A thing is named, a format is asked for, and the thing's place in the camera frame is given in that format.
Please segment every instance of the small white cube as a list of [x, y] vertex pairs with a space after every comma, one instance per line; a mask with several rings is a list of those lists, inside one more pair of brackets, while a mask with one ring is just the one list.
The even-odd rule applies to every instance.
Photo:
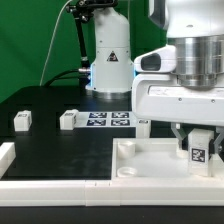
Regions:
[[150, 120], [138, 120], [136, 125], [136, 138], [149, 138], [151, 132]]
[[19, 111], [14, 118], [15, 131], [29, 131], [31, 124], [31, 111]]
[[73, 130], [78, 117], [78, 110], [66, 110], [60, 117], [60, 129], [61, 130]]
[[209, 177], [212, 174], [212, 159], [209, 143], [214, 139], [214, 132], [194, 129], [188, 137], [188, 171], [191, 174]]

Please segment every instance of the cable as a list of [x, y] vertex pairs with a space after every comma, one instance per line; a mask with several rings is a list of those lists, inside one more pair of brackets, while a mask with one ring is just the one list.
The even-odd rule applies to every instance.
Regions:
[[63, 80], [63, 79], [80, 79], [80, 78], [86, 78], [86, 76], [85, 75], [79, 75], [79, 76], [74, 76], [74, 77], [62, 77], [62, 78], [52, 79], [52, 80], [46, 82], [44, 84], [44, 87], [49, 87], [54, 81], [57, 81], [57, 80]]
[[48, 61], [49, 61], [49, 58], [50, 58], [50, 55], [51, 55], [51, 50], [52, 50], [52, 47], [53, 47], [53, 44], [54, 44], [54, 39], [55, 39], [55, 35], [56, 35], [56, 31], [57, 31], [57, 28], [58, 28], [58, 24], [59, 24], [59, 21], [61, 19], [61, 15], [65, 9], [65, 7], [73, 0], [69, 0], [67, 1], [64, 6], [62, 7], [59, 15], [58, 15], [58, 18], [57, 18], [57, 21], [56, 21], [56, 24], [55, 24], [55, 27], [54, 27], [54, 31], [53, 31], [53, 35], [52, 35], [52, 38], [51, 38], [51, 42], [50, 42], [50, 46], [49, 46], [49, 49], [48, 49], [48, 53], [47, 53], [47, 58], [46, 58], [46, 61], [45, 61], [45, 64], [44, 64], [44, 68], [43, 68], [43, 71], [42, 71], [42, 75], [41, 75], [41, 79], [40, 79], [40, 86], [42, 86], [42, 83], [43, 83], [43, 79], [44, 79], [44, 76], [45, 76], [45, 72], [46, 72], [46, 68], [47, 68], [47, 64], [48, 64]]
[[78, 69], [72, 69], [72, 70], [68, 70], [68, 71], [64, 71], [64, 72], [61, 72], [59, 73], [58, 75], [56, 75], [55, 77], [53, 77], [52, 79], [50, 79], [49, 81], [47, 81], [44, 86], [47, 87], [47, 86], [50, 86], [50, 84], [52, 82], [54, 82], [55, 80], [61, 78], [62, 76], [64, 75], [67, 75], [67, 74], [70, 74], [70, 73], [74, 73], [74, 72], [79, 72]]

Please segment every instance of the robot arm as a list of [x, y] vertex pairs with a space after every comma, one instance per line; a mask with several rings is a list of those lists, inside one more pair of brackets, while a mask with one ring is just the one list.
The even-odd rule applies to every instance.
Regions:
[[[135, 59], [140, 74], [132, 86], [133, 112], [139, 119], [171, 122], [180, 143], [182, 123], [208, 130], [215, 126], [218, 137], [211, 145], [219, 154], [224, 139], [224, 1], [149, 0], [149, 5], [150, 19], [160, 28], [167, 25], [168, 45]], [[163, 69], [171, 64], [172, 69]], [[210, 149], [207, 133], [214, 134], [208, 130], [191, 132], [189, 153], [199, 147], [196, 142]]]
[[[87, 93], [100, 98], [129, 97], [134, 79], [129, 22], [114, 10], [117, 4], [117, 0], [79, 0], [75, 6], [68, 6], [68, 11], [75, 18], [82, 67], [90, 68], [89, 83], [85, 88]], [[90, 65], [81, 23], [87, 23], [92, 17], [95, 24], [96, 58]]]

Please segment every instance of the white platform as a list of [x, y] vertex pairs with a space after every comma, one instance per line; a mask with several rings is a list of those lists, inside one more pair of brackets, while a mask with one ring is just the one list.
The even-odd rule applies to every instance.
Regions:
[[[137, 174], [118, 177], [121, 167]], [[111, 180], [0, 182], [0, 206], [59, 205], [224, 205], [224, 165], [215, 157], [213, 177], [193, 176], [176, 139], [114, 139]]]
[[16, 157], [15, 145], [12, 142], [5, 142], [0, 146], [0, 179], [7, 171]]

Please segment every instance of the white block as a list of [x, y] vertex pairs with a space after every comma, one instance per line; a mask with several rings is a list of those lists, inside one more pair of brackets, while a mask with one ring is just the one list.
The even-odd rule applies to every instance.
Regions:
[[14, 118], [15, 131], [29, 131], [31, 124], [31, 111], [19, 111]]
[[118, 157], [121, 159], [129, 159], [135, 156], [135, 143], [131, 141], [124, 141], [118, 143]]
[[73, 130], [78, 117], [78, 110], [66, 110], [60, 117], [60, 129], [61, 130]]
[[212, 159], [209, 154], [209, 142], [214, 139], [214, 132], [194, 129], [188, 137], [188, 171], [200, 176], [211, 176]]
[[149, 138], [151, 132], [150, 120], [138, 120], [136, 125], [136, 138]]
[[0, 179], [15, 159], [14, 143], [3, 143], [0, 147]]

